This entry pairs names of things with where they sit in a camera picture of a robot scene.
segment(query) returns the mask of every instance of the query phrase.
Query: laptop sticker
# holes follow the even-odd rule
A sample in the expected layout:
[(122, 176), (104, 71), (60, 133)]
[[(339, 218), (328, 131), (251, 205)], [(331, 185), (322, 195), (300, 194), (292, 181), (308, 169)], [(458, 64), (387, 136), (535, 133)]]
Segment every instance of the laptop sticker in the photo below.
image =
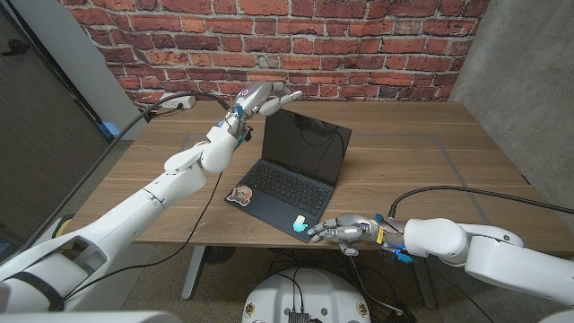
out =
[(230, 196), (225, 197), (226, 200), (237, 202), (241, 206), (247, 206), (251, 202), (250, 198), (253, 195), (251, 188), (246, 186), (239, 186), (233, 189)]
[(305, 216), (303, 215), (297, 216), (297, 219), (295, 219), (295, 222), (293, 223), (293, 229), (296, 232), (303, 232), (303, 230), (307, 228), (307, 224), (305, 224), (304, 222), (305, 222)]

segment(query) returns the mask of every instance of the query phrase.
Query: laptop keyboard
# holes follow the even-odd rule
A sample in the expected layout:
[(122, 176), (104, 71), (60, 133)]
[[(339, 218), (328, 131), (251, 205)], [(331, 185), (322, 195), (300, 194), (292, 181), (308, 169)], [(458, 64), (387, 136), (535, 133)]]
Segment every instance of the laptop keyboard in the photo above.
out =
[(247, 175), (244, 182), (313, 215), (319, 214), (327, 196), (323, 188), (261, 164)]

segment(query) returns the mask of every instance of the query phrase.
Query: red brick wall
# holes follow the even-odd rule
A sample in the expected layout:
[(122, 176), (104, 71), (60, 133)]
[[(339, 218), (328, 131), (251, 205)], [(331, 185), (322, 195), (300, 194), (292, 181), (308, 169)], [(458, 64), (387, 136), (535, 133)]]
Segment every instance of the red brick wall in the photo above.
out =
[(259, 80), (312, 100), (445, 100), (488, 0), (60, 1), (146, 104)]

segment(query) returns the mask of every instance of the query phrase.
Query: yellow label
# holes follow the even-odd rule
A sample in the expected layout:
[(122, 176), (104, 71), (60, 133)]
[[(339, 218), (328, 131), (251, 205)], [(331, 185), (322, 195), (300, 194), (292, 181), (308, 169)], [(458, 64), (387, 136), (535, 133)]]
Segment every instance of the yellow label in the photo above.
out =
[(383, 238), (385, 238), (385, 230), (383, 229), (383, 227), (379, 227), (378, 228), (377, 243), (381, 244), (383, 242)]

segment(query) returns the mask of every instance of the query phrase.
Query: white cable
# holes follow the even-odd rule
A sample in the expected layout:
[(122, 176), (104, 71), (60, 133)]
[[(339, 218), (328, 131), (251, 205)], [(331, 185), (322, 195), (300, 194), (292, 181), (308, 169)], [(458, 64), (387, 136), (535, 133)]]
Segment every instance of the white cable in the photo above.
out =
[(352, 257), (351, 257), (351, 256), (349, 256), (349, 258), (351, 259), (352, 266), (355, 268), (355, 273), (357, 273), (357, 278), (359, 278), (359, 284), (361, 284), (361, 288), (362, 288), (362, 290), (365, 292), (365, 295), (367, 295), (367, 297), (369, 297), (372, 301), (376, 302), (378, 305), (381, 305), (381, 306), (384, 306), (384, 307), (386, 307), (386, 308), (390, 308), (391, 310), (394, 310), (394, 311), (396, 312), (396, 315), (398, 315), (398, 316), (403, 315), (404, 313), (403, 313), (402, 310), (400, 310), (400, 309), (398, 309), (398, 308), (396, 308), (396, 307), (390, 306), (390, 305), (388, 305), (388, 304), (385, 304), (384, 302), (379, 301), (379, 300), (377, 300), (376, 298), (370, 296), (370, 294), (369, 294), (369, 293), (367, 292), (367, 290), (365, 289), (365, 286), (363, 286), (363, 284), (362, 284), (361, 275), (359, 275), (359, 270), (357, 269), (357, 266), (355, 265), (355, 261), (352, 260)]

